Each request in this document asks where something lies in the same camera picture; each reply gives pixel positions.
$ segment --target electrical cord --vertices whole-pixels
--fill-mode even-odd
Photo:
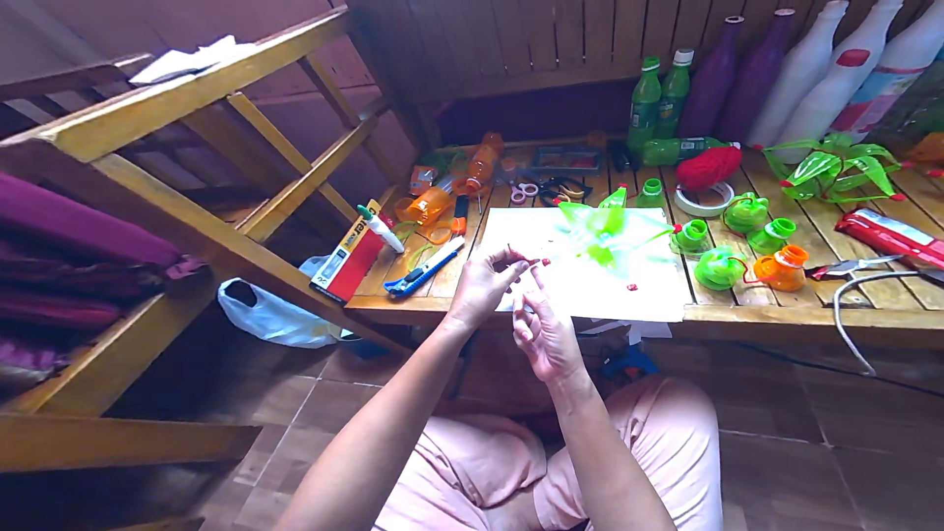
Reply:
[[[917,271],[887,271],[886,273],[878,273],[876,275],[862,277],[860,279],[852,279],[839,286],[839,289],[835,290],[835,293],[833,294],[833,320],[835,321],[835,328],[839,331],[839,335],[842,336],[842,340],[846,342],[846,346],[849,347],[849,350],[852,351],[852,354],[858,358],[860,362],[862,362],[862,365],[866,366],[866,370],[860,373],[862,376],[876,378],[877,373],[875,372],[875,368],[871,365],[871,363],[868,362],[868,360],[866,360],[866,357],[862,355],[862,352],[859,351],[859,349],[855,346],[855,343],[853,343],[851,338],[849,338],[849,334],[846,333],[846,328],[842,326],[842,319],[839,316],[839,300],[842,298],[842,294],[860,283],[897,277],[914,277],[918,276],[919,274],[920,273]]]
[[[856,371],[854,371],[854,370],[846,370],[846,369],[844,369],[844,368],[830,367],[830,366],[828,366],[828,365],[821,365],[821,364],[819,364],[819,363],[813,363],[813,362],[798,360],[797,358],[788,356],[788,355],[786,355],[786,354],[784,354],[784,353],[777,352],[777,351],[772,351],[772,350],[770,350],[770,349],[765,349],[765,348],[763,348],[763,347],[758,347],[757,345],[753,345],[753,344],[751,344],[751,343],[743,343],[743,342],[740,342],[740,341],[739,341],[739,342],[737,342],[737,344],[740,345],[741,347],[746,348],[746,349],[751,349],[752,351],[758,351],[758,352],[760,352],[760,353],[762,353],[762,354],[764,354],[764,355],[767,355],[767,356],[769,356],[769,357],[771,357],[771,358],[773,358],[773,359],[775,359],[775,360],[783,361],[783,362],[786,362],[786,363],[792,363],[792,364],[794,364],[794,365],[799,365],[799,366],[803,366],[803,367],[818,368],[818,369],[821,369],[821,370],[828,370],[828,371],[830,371],[830,372],[837,372],[837,373],[839,373],[839,374],[849,374],[850,376],[859,376],[859,377],[861,377],[861,378],[869,378],[870,380],[875,380],[875,381],[883,382],[883,383],[885,383],[885,384],[890,384],[890,385],[897,385],[898,387],[903,387],[903,388],[905,388],[905,389],[909,389],[909,390],[912,390],[912,391],[917,391],[917,392],[919,392],[919,393],[924,393],[924,394],[926,394],[926,395],[931,395],[931,396],[933,396],[933,397],[944,398],[944,393],[935,391],[935,390],[933,390],[933,389],[928,389],[928,388],[926,388],[926,387],[919,387],[919,386],[917,386],[917,385],[906,384],[905,382],[899,382],[899,381],[897,381],[897,380],[889,380],[888,378],[883,378],[882,376],[868,376],[868,375],[866,375],[866,374],[863,373],[863,372],[856,372]]]

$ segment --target pink pants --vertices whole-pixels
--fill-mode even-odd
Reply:
[[[679,530],[719,531],[717,419],[708,397],[656,375],[620,389],[606,408]],[[483,510],[531,485],[546,531],[586,520],[567,448],[546,459],[533,433],[502,417],[433,417],[375,528],[505,531],[490,529]]]

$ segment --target purple bottle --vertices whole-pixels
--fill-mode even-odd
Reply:
[[[760,115],[784,62],[786,34],[793,23],[793,9],[777,9],[759,46],[745,54],[734,87],[715,129],[724,142],[745,142]]]
[[[724,19],[721,37],[715,48],[699,63],[692,78],[692,89],[685,101],[679,129],[675,133],[680,138],[711,136],[715,130],[721,105],[734,82],[737,34],[743,22],[744,17]]]

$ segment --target white cable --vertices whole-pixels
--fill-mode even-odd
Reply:
[[[881,279],[890,279],[895,277],[914,277],[920,275],[917,271],[888,271],[886,273],[878,273],[871,275],[869,277],[862,277],[861,279],[852,279],[847,283],[839,286],[839,289],[835,290],[833,294],[833,320],[835,320],[835,328],[839,331],[839,335],[842,336],[842,340],[846,342],[846,346],[849,347],[849,350],[855,355],[863,365],[866,366],[866,370],[861,374],[863,376],[875,376],[875,368],[866,360],[865,356],[862,355],[856,347],[855,343],[852,343],[852,340],[849,338],[849,335],[846,334],[846,329],[842,326],[842,320],[839,318],[839,299],[842,297],[842,294],[849,290],[851,287],[854,287],[860,283],[866,283],[868,281],[878,281]]]

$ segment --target white plastic bag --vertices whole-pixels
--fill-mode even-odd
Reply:
[[[310,274],[309,271],[312,268],[317,271],[326,258],[312,257],[299,269]],[[256,294],[256,304],[253,306],[246,306],[230,297],[227,295],[227,288],[236,282],[244,281],[243,279],[229,279],[221,283],[216,291],[216,299],[237,328],[264,341],[302,349],[318,349],[338,341],[341,327],[280,299],[256,285],[247,283]]]

